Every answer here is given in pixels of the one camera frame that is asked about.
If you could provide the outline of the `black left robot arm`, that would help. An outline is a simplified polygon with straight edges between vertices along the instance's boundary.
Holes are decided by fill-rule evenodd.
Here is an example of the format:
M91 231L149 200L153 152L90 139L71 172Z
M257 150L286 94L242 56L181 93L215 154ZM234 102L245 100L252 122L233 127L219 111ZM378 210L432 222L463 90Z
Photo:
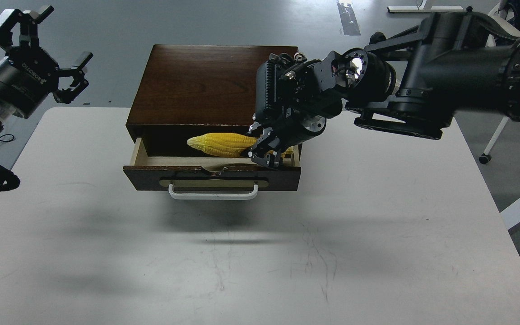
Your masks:
M84 52L69 68L41 48L38 27L52 12L51 5L38 11L6 9L0 14L0 133L13 115L29 118L48 95L56 102L69 104L87 87L85 66L93 57ZM20 179L0 165L0 192L17 189Z

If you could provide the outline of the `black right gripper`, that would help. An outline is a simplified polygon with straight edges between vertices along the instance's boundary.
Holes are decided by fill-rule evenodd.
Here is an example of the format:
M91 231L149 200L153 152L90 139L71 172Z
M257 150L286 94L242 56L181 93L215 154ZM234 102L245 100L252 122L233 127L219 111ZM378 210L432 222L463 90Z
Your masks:
M258 136L247 150L252 162L281 169L288 146L322 134L326 120L343 109L335 81L329 62L302 53L270 54L256 73L254 123L247 132Z

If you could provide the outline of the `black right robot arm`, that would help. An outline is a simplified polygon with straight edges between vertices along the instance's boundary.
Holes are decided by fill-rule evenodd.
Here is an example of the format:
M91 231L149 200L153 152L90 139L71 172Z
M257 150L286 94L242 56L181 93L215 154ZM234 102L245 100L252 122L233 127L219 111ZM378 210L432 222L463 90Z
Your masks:
M520 121L520 36L479 12L433 13L363 49L323 60L271 54L257 70L248 150L256 164L279 169L282 154L322 134L342 110L374 131L440 139L459 110L499 111Z

